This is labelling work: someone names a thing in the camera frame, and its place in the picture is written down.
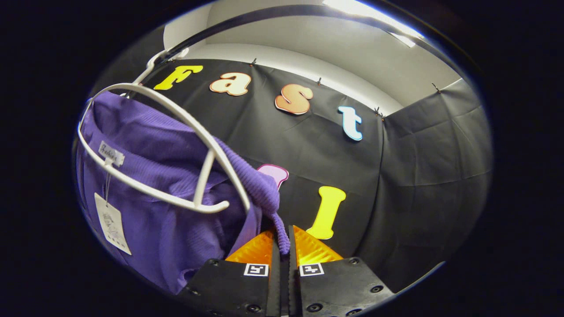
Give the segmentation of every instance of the ceiling light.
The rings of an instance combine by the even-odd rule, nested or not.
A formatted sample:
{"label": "ceiling light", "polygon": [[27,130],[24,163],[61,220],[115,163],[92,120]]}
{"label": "ceiling light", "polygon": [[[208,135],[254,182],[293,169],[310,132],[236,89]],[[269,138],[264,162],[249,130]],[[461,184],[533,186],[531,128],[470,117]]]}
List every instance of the ceiling light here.
{"label": "ceiling light", "polygon": [[[376,9],[369,7],[363,3],[360,3],[358,1],[354,1],[354,0],[323,0],[323,4],[333,7],[335,9],[338,9],[340,11],[343,11],[345,13],[348,14],[356,14],[356,15],[362,15],[362,16],[369,16],[372,17],[378,21],[382,21],[386,24],[391,25],[392,27],[396,27],[397,29],[399,29],[400,31],[402,31],[405,34],[408,34],[412,37],[416,37],[416,38],[423,38],[423,36],[419,33],[417,33],[417,31],[415,31],[414,29],[401,24],[400,22],[397,22],[396,20],[392,19],[391,17],[377,11]],[[404,42],[403,39],[401,39],[400,37],[403,36],[399,36],[397,34],[393,34],[395,37],[397,37],[400,41]],[[404,39],[408,40],[410,43],[413,43],[412,41],[410,41],[408,38],[403,37]],[[406,45],[408,45],[409,47],[413,47],[413,45],[415,45],[415,43],[413,43],[413,45],[408,44],[407,42]]]}

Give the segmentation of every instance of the orange letter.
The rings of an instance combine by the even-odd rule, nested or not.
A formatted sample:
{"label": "orange letter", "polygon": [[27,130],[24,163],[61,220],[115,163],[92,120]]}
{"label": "orange letter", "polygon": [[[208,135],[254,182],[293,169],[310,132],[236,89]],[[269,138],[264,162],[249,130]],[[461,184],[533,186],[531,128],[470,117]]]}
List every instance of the orange letter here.
{"label": "orange letter", "polygon": [[282,87],[282,96],[276,97],[274,105],[280,110],[302,115],[310,109],[307,100],[313,97],[314,93],[311,89],[291,83]]}
{"label": "orange letter", "polygon": [[232,96],[241,96],[247,93],[246,87],[250,83],[250,76],[243,73],[226,73],[221,75],[220,80],[211,83],[210,90],[216,93],[225,93]]}

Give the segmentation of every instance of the light blue letter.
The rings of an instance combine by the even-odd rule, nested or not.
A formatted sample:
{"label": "light blue letter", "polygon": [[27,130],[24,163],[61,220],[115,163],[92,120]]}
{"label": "light blue letter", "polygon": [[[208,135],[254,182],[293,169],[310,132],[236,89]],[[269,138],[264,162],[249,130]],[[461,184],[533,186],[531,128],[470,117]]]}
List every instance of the light blue letter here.
{"label": "light blue letter", "polygon": [[356,115],[353,107],[342,105],[338,110],[343,114],[343,130],[345,133],[355,141],[362,140],[362,133],[356,130],[356,123],[361,124],[362,118]]}

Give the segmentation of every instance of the yellow letter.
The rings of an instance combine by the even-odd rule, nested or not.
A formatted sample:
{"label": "yellow letter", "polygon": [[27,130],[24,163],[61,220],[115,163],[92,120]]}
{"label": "yellow letter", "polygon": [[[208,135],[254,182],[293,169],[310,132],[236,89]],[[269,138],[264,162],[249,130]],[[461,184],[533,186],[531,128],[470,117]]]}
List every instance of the yellow letter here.
{"label": "yellow letter", "polygon": [[250,83],[250,76],[243,73],[226,73],[220,80],[211,83],[210,90],[216,93],[228,93],[232,96],[241,96],[247,93],[246,87]]}
{"label": "yellow letter", "polygon": [[314,225],[306,230],[306,232],[317,239],[327,240],[333,236],[333,221],[337,215],[339,204],[345,200],[346,194],[342,190],[331,187],[319,187],[319,195],[321,196],[321,205],[315,217]]}
{"label": "yellow letter", "polygon": [[155,90],[169,90],[173,87],[173,82],[179,83],[190,76],[192,72],[199,73],[203,66],[178,66],[162,83],[155,86]]}

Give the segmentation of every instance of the hang tag string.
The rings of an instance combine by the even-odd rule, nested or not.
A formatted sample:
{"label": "hang tag string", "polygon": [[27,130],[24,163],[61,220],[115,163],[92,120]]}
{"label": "hang tag string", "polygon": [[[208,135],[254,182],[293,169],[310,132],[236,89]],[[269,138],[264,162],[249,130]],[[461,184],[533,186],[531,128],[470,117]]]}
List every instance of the hang tag string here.
{"label": "hang tag string", "polygon": [[[104,161],[106,165],[112,165],[112,160],[110,158],[106,158]],[[106,200],[106,207],[108,206],[108,195],[109,195],[109,181],[112,178],[112,175],[106,172],[106,183],[105,183],[105,190],[104,190],[104,199]]]}

